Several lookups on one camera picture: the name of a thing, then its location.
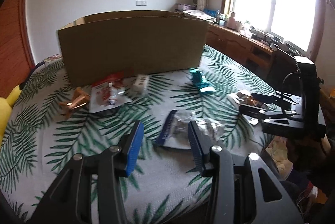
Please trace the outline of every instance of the wooden desk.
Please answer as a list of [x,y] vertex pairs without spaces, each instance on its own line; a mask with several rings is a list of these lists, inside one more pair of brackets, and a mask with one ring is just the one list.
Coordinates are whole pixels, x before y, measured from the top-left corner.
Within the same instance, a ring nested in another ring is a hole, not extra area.
[[262,79],[266,78],[274,58],[270,47],[216,24],[210,24],[206,44],[232,58]]

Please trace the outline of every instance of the blue gripper pad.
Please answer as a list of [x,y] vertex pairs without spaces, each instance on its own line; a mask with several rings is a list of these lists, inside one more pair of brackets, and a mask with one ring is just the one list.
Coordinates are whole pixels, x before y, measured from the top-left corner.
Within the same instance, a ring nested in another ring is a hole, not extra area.
[[195,166],[197,167],[197,170],[200,173],[202,173],[203,170],[204,170],[204,167],[205,167],[204,166],[204,161],[203,161],[204,154],[203,154],[203,151],[200,147],[199,140],[198,140],[197,134],[195,132],[195,129],[194,129],[192,123],[193,122],[190,122],[188,124],[187,135],[188,135],[191,150],[192,150],[192,153],[193,153]]
[[126,166],[126,175],[127,177],[130,175],[131,172],[134,171],[138,153],[140,152],[140,148],[142,145],[142,139],[144,135],[144,125],[141,121],[135,122],[133,126],[132,132],[130,135],[133,135],[132,142],[127,154],[127,166]]

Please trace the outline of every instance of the yellow object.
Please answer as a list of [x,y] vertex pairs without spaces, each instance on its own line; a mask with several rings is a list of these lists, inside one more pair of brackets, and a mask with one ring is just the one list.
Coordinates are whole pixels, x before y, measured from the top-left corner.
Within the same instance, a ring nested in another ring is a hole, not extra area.
[[16,86],[7,99],[0,97],[0,148],[2,143],[3,134],[7,127],[7,123],[12,113],[12,107],[14,106],[15,101],[18,99],[21,90],[19,86]]

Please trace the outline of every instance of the red and white snack bag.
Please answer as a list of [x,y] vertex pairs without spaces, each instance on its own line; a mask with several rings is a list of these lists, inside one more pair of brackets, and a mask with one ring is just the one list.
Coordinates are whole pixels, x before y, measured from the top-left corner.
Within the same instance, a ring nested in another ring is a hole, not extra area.
[[123,72],[114,73],[92,84],[90,113],[116,108],[132,101],[124,95],[123,75]]

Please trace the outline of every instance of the table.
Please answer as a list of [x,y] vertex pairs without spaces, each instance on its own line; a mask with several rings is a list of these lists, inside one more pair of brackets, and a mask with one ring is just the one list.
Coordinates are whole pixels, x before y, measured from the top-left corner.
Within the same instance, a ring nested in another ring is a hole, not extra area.
[[[153,143],[167,114],[172,109],[188,109],[199,117],[224,120],[223,145],[246,156],[259,153],[272,138],[239,116],[227,95],[245,88],[260,93],[274,90],[209,46],[204,46],[200,69],[217,90],[215,94],[200,95],[188,70],[153,74],[147,97],[137,98],[128,91],[132,103],[95,114],[84,107],[68,120],[58,103],[69,100],[74,88],[62,59],[36,69],[13,108],[0,151],[1,191],[16,214],[23,220],[31,216],[72,155],[93,155],[117,144],[138,119],[145,132],[137,165],[128,178],[121,178],[129,222],[162,223],[202,204],[209,196],[211,178],[202,178],[195,170],[192,153]],[[125,80],[128,87],[133,80]],[[98,223],[96,182],[93,178],[93,223]]]

